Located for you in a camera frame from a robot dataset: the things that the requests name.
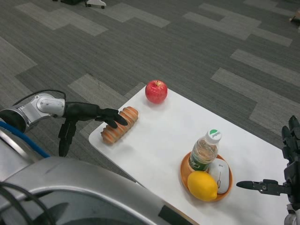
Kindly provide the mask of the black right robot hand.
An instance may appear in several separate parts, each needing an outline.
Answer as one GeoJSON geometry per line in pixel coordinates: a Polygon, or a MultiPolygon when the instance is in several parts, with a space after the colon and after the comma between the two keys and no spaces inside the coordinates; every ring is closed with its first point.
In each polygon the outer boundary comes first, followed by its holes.
{"type": "Polygon", "coordinates": [[[289,126],[283,126],[281,131],[284,147],[282,153],[288,164],[284,169],[285,182],[282,185],[276,180],[263,179],[263,181],[240,181],[237,187],[257,190],[261,194],[276,195],[286,194],[290,203],[300,203],[300,123],[293,115],[289,126]]]}

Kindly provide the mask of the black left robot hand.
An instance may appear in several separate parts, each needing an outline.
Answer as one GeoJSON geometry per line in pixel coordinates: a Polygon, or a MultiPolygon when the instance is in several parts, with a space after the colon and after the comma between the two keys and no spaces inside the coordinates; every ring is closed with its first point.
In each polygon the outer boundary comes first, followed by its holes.
{"type": "Polygon", "coordinates": [[[68,154],[72,139],[76,133],[76,123],[78,121],[104,121],[112,128],[117,125],[128,125],[128,122],[119,115],[119,111],[115,109],[101,109],[98,105],[81,102],[66,102],[65,111],[62,116],[65,122],[61,125],[58,138],[59,156],[65,157],[68,154]]]}

